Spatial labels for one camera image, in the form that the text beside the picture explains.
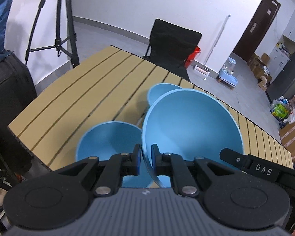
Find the blue bowl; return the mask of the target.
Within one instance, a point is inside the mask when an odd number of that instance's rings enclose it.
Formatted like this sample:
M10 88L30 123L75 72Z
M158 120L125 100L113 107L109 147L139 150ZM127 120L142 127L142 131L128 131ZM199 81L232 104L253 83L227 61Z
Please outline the blue bowl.
M181 87L170 83L159 83L152 86L147 93L148 105L151 106L160 96L176 89L181 89Z
M170 178L152 172L151 146L161 153L178 154L184 160L204 157L226 165L220 152L231 149L244 153L239 127L228 109L212 96L195 89L169 91L149 107L142 128L142 148L150 175L162 188Z
M113 155L132 153L135 144L142 143L142 130L130 123L111 121L98 124L87 131L76 149L76 161L98 157L107 161ZM138 176L125 176L122 186L126 188L147 188L152 184L145 165L141 162Z

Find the white kitchen cabinets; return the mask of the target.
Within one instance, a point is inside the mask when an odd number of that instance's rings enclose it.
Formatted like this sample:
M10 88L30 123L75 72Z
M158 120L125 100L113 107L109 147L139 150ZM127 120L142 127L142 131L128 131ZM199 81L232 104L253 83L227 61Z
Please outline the white kitchen cabinets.
M291 55L295 52L295 11L293 12L282 36L279 38L274 49L270 53L270 60L267 63L272 83L282 71Z

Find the large cardboard box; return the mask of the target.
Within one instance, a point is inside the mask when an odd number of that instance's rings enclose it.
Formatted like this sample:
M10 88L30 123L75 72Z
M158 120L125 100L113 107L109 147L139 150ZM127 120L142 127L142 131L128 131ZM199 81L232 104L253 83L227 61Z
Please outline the large cardboard box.
M279 130L281 144L290 152L292 160L295 161L295 122L286 124Z

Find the green snack bag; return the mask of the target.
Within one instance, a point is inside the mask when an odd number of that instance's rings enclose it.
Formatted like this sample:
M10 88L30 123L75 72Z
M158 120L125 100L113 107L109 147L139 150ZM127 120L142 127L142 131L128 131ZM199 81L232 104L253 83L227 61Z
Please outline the green snack bag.
M285 119L286 116L289 114L289 111L285 108L284 105L278 103L273 107L271 114L280 119Z

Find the dark grey refrigerator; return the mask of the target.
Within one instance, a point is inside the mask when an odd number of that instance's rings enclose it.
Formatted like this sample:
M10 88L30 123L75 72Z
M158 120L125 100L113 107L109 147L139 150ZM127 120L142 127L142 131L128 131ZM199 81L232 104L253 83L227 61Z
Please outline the dark grey refrigerator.
M289 100L295 95L295 52L275 80L269 85L266 95L270 103L281 96Z

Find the white mop pole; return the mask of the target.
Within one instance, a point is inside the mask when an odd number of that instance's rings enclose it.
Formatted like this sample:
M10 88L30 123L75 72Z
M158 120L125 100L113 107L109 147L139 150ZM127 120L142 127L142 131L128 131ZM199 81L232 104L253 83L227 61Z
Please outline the white mop pole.
M230 18L231 18L230 14L225 18L225 20L224 20L224 22L223 22L223 24L221 26L221 29L220 29L219 33L217 34L217 37L215 38L215 40L213 42L213 45L211 46L211 48L210 48L204 62L196 64L194 66L194 72L198 76L200 76L203 80L206 80L208 78L208 76L210 75L210 69L207 67L207 62L208 62L209 58L211 57L217 43L219 42L219 39L221 38L222 33L224 32L225 26L228 23Z

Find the blue pet water feeder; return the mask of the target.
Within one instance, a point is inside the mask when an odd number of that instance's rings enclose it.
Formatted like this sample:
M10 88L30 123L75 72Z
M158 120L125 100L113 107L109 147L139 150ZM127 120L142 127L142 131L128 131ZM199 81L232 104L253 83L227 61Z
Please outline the blue pet water feeder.
M224 82L227 85L230 86L231 90L234 90L234 88L238 84L238 80L236 77L233 75L234 74L234 67L236 66L236 61L228 57L227 60L225 61L224 65L220 69L218 76L217 76L217 81L219 83Z

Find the cardboard boxes by door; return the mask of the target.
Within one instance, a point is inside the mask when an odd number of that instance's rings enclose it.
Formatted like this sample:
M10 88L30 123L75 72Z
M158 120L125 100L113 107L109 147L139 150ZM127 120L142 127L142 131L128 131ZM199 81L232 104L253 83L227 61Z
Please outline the cardboard boxes by door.
M266 53L263 53L261 57L254 53L247 62L250 70L258 81L258 86L263 91L267 90L272 80L269 68L267 67L269 61L270 57Z

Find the red bucket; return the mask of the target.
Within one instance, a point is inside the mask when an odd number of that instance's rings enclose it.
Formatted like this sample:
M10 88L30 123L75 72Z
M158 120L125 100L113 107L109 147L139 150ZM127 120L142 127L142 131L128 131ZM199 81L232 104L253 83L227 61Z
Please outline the red bucket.
M191 64L192 61L195 60L195 58L197 58L201 53L201 49L200 47L196 47L195 50L188 56L184 66L187 69L189 67L189 65Z

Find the black folding chair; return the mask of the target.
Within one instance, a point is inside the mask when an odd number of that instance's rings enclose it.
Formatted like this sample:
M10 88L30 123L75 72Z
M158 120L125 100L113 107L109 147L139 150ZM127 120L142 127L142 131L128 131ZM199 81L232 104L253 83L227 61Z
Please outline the black folding chair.
M155 19L143 59L189 82L185 63L201 38L202 34L197 31Z

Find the dark brown door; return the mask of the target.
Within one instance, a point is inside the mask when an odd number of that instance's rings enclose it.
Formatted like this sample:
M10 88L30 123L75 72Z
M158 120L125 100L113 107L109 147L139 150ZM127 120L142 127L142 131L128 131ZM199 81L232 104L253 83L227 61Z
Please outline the dark brown door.
M261 0L233 53L247 62L260 45L280 7L277 0Z

